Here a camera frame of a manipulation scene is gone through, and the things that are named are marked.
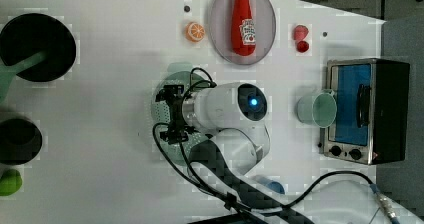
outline red object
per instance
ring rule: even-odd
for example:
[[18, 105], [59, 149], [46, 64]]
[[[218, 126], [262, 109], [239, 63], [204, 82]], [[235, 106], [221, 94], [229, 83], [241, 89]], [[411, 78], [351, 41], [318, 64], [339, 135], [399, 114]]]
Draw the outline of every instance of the red object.
[[231, 44], [233, 51], [241, 56], [248, 56], [255, 51], [255, 26], [249, 0], [234, 0]]
[[304, 53], [309, 50], [309, 44], [305, 41], [300, 41], [296, 44], [296, 49], [298, 52]]
[[309, 30], [307, 27], [302, 26], [302, 25], [298, 25], [295, 29], [294, 29], [294, 33], [293, 33], [293, 39], [296, 41], [303, 41], [306, 36], [308, 35]]

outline black wire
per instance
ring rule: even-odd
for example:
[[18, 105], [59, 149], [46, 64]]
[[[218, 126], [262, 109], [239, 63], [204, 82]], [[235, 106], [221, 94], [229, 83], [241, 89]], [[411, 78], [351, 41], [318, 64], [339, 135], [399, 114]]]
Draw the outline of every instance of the black wire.
[[[164, 122], [159, 122], [159, 123], [156, 123], [154, 126], [153, 126], [153, 129], [152, 129], [152, 132], [153, 132], [153, 139], [155, 140], [155, 143], [156, 143], [156, 146], [159, 148], [159, 151], [162, 153], [162, 155], [165, 157], [165, 159], [166, 159], [166, 161], [169, 163], [169, 165], [171, 165], [172, 166], [172, 168], [182, 177], [182, 178], [184, 178], [186, 181], [188, 181], [189, 183], [191, 183], [192, 185], [194, 185], [195, 187], [197, 187], [200, 191], [202, 191], [203, 193], [205, 193], [205, 194], [208, 194], [208, 195], [211, 195], [211, 196], [214, 196], [214, 197], [216, 197], [216, 198], [219, 198], [220, 200], [222, 200], [222, 201], [224, 201], [224, 202], [226, 202], [226, 200], [228, 199], [227, 198], [227, 195], [225, 195], [225, 194], [222, 194], [221, 192], [219, 192], [219, 191], [216, 191], [216, 190], [214, 190], [213, 188], [211, 188], [211, 187], [209, 187], [208, 185], [206, 185], [206, 187], [203, 187], [201, 184], [199, 184], [199, 183], [196, 183], [195, 181], [193, 181], [192, 179], [190, 179], [189, 177], [187, 177], [186, 175], [184, 175], [184, 173], [182, 173], [175, 165], [174, 165], [174, 163], [171, 161], [171, 159], [168, 157], [168, 155], [165, 153], [165, 151], [162, 149], [162, 147], [161, 147], [161, 145], [160, 145], [160, 142], [159, 142], [159, 140], [158, 140], [158, 138], [157, 138], [157, 136], [156, 136], [156, 128], [158, 127], [158, 126], [169, 126], [169, 124], [168, 123], [164, 123]], [[184, 152], [184, 150], [182, 151], [182, 153], [183, 153], [183, 157], [185, 156], [185, 161], [186, 161], [186, 159], [187, 159], [187, 156], [185, 155], [185, 152]], [[205, 190], [205, 188], [208, 188], [208, 189], [210, 189], [210, 190], [212, 190], [213, 191], [213, 193], [210, 193], [210, 192], [208, 192], [207, 190]], [[232, 208], [234, 208], [235, 210], [244, 210], [244, 211], [250, 211], [251, 210], [251, 208], [250, 207], [248, 207], [248, 206], [246, 206], [246, 205], [244, 205], [243, 203], [239, 203], [239, 202], [236, 202], [236, 203], [234, 203], [234, 206], [232, 206]]]
[[194, 83], [193, 85], [191, 85], [189, 88], [188, 88], [188, 90], [184, 93], [184, 96], [183, 96], [183, 101], [191, 94], [191, 92], [193, 91], [193, 89], [196, 87], [196, 86], [198, 86], [199, 84], [202, 84], [202, 83], [209, 83], [209, 86], [212, 86], [212, 85], [214, 85], [214, 82], [212, 82], [212, 81], [208, 81], [208, 80], [200, 80], [200, 81], [198, 81], [198, 82], [196, 82], [196, 83]]
[[187, 168], [190, 170], [190, 172], [193, 174], [193, 176], [197, 179], [197, 181], [200, 183], [200, 185], [202, 185], [206, 188], [206, 191], [213, 194], [213, 196], [216, 196], [218, 194], [218, 191], [211, 188], [208, 184], [206, 184], [205, 181], [203, 181], [202, 178], [199, 177], [199, 175], [197, 175], [197, 173], [194, 171], [193, 167], [190, 165], [190, 161], [188, 160], [187, 155], [185, 154], [183, 144], [181, 142], [179, 142], [179, 145], [180, 145], [180, 150], [181, 150], [181, 153], [183, 155], [184, 161], [187, 165]]
[[200, 68], [200, 67], [195, 67], [195, 68], [193, 68], [193, 69], [191, 70], [191, 72], [190, 72], [190, 86], [191, 86], [191, 79], [192, 79], [193, 73], [194, 73], [195, 71], [201, 71], [201, 72], [205, 73], [205, 74], [206, 74], [206, 76], [208, 76], [209, 81], [213, 82], [211, 75], [209, 75], [209, 73], [208, 73], [207, 71], [205, 71], [205, 69]]
[[166, 155], [165, 151], [162, 149], [160, 142], [156, 136], [156, 128], [158, 126], [169, 126], [168, 123], [164, 123], [164, 122], [159, 122], [156, 123], [153, 126], [153, 139], [155, 139], [155, 143], [156, 146], [159, 148], [159, 151], [162, 153], [162, 155], [165, 157], [165, 159], [168, 161], [168, 163], [172, 166], [172, 168], [174, 168], [174, 170], [182, 177], [184, 178], [186, 181], [190, 182], [191, 184], [193, 184], [194, 186], [196, 186], [197, 188], [202, 188], [202, 186], [199, 183], [194, 182], [192, 179], [188, 178], [186, 175], [184, 175], [184, 173], [182, 173], [175, 165], [174, 163], [171, 161], [171, 159], [168, 157], [168, 155]]
[[320, 176], [317, 180], [315, 180], [312, 185], [302, 194], [300, 195], [298, 198], [296, 198], [296, 200], [292, 201], [291, 203], [287, 204], [287, 205], [282, 205], [282, 208], [290, 208], [294, 205], [296, 205], [297, 203], [301, 202], [311, 191], [312, 189], [314, 189], [314, 187], [316, 185], [318, 185], [318, 183], [320, 183], [323, 179], [329, 177], [329, 176], [334, 176], [334, 175], [342, 175], [342, 174], [350, 174], [350, 175], [356, 175], [356, 176], [360, 176], [362, 178], [364, 178], [368, 184], [374, 184], [371, 179], [369, 177], [367, 177], [366, 175], [360, 173], [360, 172], [356, 172], [356, 171], [335, 171], [335, 172], [330, 172], [327, 173], [325, 175]]

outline small orange fruit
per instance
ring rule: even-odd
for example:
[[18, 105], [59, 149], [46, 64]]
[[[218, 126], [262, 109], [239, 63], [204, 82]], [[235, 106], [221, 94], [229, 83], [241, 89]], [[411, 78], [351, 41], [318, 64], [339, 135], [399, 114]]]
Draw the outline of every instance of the small orange fruit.
[[186, 38], [192, 42], [199, 42], [205, 36], [205, 29], [196, 22], [190, 22], [186, 26]]

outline green object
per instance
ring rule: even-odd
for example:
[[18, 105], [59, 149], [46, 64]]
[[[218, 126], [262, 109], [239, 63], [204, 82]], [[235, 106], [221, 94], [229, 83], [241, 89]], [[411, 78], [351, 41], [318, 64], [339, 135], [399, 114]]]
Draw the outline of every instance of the green object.
[[329, 127], [336, 119], [337, 113], [334, 94], [333, 90], [324, 89], [303, 96], [297, 104], [300, 121], [321, 128]]
[[[168, 68], [168, 77], [165, 78], [162, 83], [157, 87], [153, 97], [151, 104], [151, 112], [153, 120], [156, 122], [170, 122], [170, 113], [169, 108], [166, 105], [165, 101], [155, 102], [156, 94], [160, 89], [165, 85], [184, 85], [184, 92], [190, 87], [190, 71], [192, 69], [192, 65], [189, 63], [174, 63]], [[193, 74], [192, 83], [203, 80], [203, 78], [197, 74]], [[165, 131], [166, 127], [159, 127], [157, 131], [157, 135], [159, 136], [160, 131]], [[188, 135], [189, 140], [187, 142], [183, 142], [184, 151], [188, 156], [190, 154], [191, 148], [193, 146], [207, 140], [208, 138], [202, 133], [193, 133]], [[169, 145], [167, 142], [162, 139], [159, 140], [161, 147], [165, 151], [165, 153], [169, 156], [169, 158], [177, 165], [186, 166], [184, 158], [181, 153], [181, 149], [178, 144]]]
[[7, 170], [0, 178], [0, 196], [10, 196], [22, 186], [22, 177], [17, 170]]
[[0, 64], [0, 104], [6, 98], [10, 83], [16, 74], [31, 68], [46, 59], [46, 52], [38, 52], [13, 66]]

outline ketchup label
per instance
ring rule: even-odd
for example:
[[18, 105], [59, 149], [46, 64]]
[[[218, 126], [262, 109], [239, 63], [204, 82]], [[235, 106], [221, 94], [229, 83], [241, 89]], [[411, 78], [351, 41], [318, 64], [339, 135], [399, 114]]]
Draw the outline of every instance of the ketchup label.
[[240, 25], [243, 45], [255, 45], [255, 26], [252, 19], [245, 19]]

